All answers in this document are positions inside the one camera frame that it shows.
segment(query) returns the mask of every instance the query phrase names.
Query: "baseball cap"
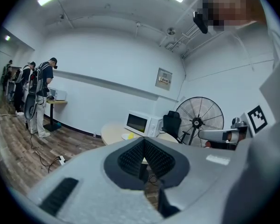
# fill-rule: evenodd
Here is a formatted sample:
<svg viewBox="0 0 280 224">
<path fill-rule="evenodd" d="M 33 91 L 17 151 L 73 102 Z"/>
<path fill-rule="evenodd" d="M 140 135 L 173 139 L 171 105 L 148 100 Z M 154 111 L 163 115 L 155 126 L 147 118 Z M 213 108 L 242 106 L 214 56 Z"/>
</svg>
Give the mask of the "baseball cap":
<svg viewBox="0 0 280 224">
<path fill-rule="evenodd" d="M 57 64 L 57 59 L 55 57 L 52 57 L 50 60 L 55 62 L 55 64 Z"/>
</svg>

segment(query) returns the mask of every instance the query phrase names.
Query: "white microwave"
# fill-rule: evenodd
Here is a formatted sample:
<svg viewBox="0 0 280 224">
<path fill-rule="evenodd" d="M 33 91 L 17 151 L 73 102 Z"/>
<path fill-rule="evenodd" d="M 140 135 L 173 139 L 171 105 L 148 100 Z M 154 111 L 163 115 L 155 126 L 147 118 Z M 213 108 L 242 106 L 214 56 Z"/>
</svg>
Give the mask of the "white microwave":
<svg viewBox="0 0 280 224">
<path fill-rule="evenodd" d="M 66 99 L 66 92 L 50 88 L 50 93 L 54 96 L 54 100 L 65 100 Z"/>
<path fill-rule="evenodd" d="M 137 111 L 129 111 L 125 128 L 145 137 L 157 137 L 163 127 L 163 118 Z"/>
</svg>

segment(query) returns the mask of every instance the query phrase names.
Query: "electrical panel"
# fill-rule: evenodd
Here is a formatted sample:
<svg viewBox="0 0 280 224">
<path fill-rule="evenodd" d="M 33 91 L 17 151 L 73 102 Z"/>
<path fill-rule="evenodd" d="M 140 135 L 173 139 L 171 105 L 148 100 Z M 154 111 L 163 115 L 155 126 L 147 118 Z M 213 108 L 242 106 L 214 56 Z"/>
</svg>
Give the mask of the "electrical panel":
<svg viewBox="0 0 280 224">
<path fill-rule="evenodd" d="M 155 86 L 169 91 L 171 80 L 172 80 L 172 73 L 159 68 Z"/>
</svg>

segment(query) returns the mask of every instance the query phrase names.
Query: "white wall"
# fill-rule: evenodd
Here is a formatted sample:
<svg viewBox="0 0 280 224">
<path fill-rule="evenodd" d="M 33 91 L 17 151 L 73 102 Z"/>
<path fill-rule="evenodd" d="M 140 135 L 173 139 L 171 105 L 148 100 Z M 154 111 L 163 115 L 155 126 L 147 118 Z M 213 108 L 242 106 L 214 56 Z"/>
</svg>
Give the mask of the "white wall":
<svg viewBox="0 0 280 224">
<path fill-rule="evenodd" d="M 34 50 L 27 45 L 21 45 L 14 56 L 13 65 L 17 67 L 23 67 L 27 65 L 27 62 L 31 62 L 31 56 L 34 53 Z"/>
<path fill-rule="evenodd" d="M 60 73 L 55 75 L 50 87 L 67 92 L 68 104 L 54 105 L 54 118 L 98 135 L 107 123 L 124 123 L 128 110 L 151 113 L 157 100 L 155 95 L 132 88 Z M 45 113 L 50 115 L 48 104 Z"/>
<path fill-rule="evenodd" d="M 196 96 L 210 98 L 223 112 L 224 128 L 230 128 L 234 117 L 260 104 L 267 122 L 273 124 L 273 114 L 259 91 L 273 71 L 273 49 L 267 30 L 254 23 L 242 28 L 238 35 L 254 63 L 254 71 L 238 40 L 226 33 L 187 58 L 187 78 L 179 100 Z"/>
<path fill-rule="evenodd" d="M 0 41 L 0 78 L 2 76 L 3 67 L 13 60 L 18 47 L 11 42 L 2 40 Z"/>
<path fill-rule="evenodd" d="M 184 69 L 178 55 L 157 44 L 107 29 L 49 35 L 38 62 L 56 57 L 58 69 L 133 87 L 176 100 Z M 155 87 L 158 69 L 173 73 L 170 91 Z"/>
<path fill-rule="evenodd" d="M 34 50 L 31 52 L 29 60 L 38 58 L 44 35 L 36 30 L 19 11 L 9 14 L 3 27 Z"/>
<path fill-rule="evenodd" d="M 176 54 L 106 29 L 50 35 L 40 54 L 38 63 L 57 58 L 50 87 L 68 93 L 68 104 L 56 105 L 54 118 L 89 133 L 100 134 L 102 126 L 112 121 L 123 123 L 129 110 L 167 114 L 185 76 Z M 155 87 L 160 67 L 173 73 L 169 91 Z"/>
</svg>

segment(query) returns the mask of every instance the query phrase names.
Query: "baseboard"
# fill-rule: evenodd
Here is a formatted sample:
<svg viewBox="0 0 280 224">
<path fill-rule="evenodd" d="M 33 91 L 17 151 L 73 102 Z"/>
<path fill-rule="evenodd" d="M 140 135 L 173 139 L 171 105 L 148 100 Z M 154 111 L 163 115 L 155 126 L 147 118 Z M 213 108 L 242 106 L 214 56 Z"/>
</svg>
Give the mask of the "baseboard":
<svg viewBox="0 0 280 224">
<path fill-rule="evenodd" d="M 48 116 L 48 115 L 46 115 L 46 114 L 44 114 L 44 117 L 50 119 L 50 116 Z M 92 137 L 93 137 L 93 134 L 92 134 L 92 133 L 89 133 L 89 132 L 86 132 L 86 131 L 83 131 L 83 130 L 79 130 L 79 129 L 73 128 L 73 127 L 68 126 L 68 125 L 66 125 L 66 124 L 64 124 L 64 123 L 59 122 L 59 121 L 56 120 L 56 119 L 53 119 L 53 121 L 54 121 L 55 123 L 60 123 L 61 126 L 64 126 L 64 127 L 68 128 L 68 129 L 71 129 L 71 130 L 76 131 L 76 132 L 78 132 L 78 133 L 86 134 L 86 135 L 88 135 L 88 136 L 92 136 Z M 102 137 L 101 137 L 100 135 L 96 135 L 96 138 L 101 139 Z"/>
</svg>

